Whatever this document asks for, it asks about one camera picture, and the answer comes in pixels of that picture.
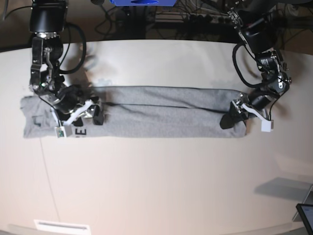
blue object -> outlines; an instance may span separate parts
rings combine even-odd
[[[110,0],[115,6],[174,6],[176,0]]]

tablet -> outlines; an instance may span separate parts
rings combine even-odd
[[[313,205],[298,204],[296,208],[299,212],[305,228],[308,231],[308,234],[313,235]]]

small white label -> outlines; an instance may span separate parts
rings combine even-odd
[[[37,230],[71,235],[91,235],[89,225],[68,224],[34,219]]]

white table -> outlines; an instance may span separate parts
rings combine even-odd
[[[232,44],[193,41],[89,43],[96,86],[179,86],[246,91]],[[71,45],[65,65],[75,64]],[[0,54],[0,229],[33,219],[82,223],[92,235],[273,235],[296,228],[295,205],[313,182],[313,57],[287,53],[293,84],[273,110],[275,129],[255,120],[242,139],[81,138],[25,140],[20,99],[30,49]],[[256,71],[246,54],[238,60]]]

folded gray shirt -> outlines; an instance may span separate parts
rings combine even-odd
[[[101,97],[105,122],[102,126],[83,119],[82,127],[72,125],[72,137],[131,138],[239,138],[246,134],[245,123],[222,130],[223,114],[240,92],[220,89],[174,87],[100,87],[92,92]],[[51,108],[37,96],[21,100],[26,117],[25,138],[54,136],[57,125]]]

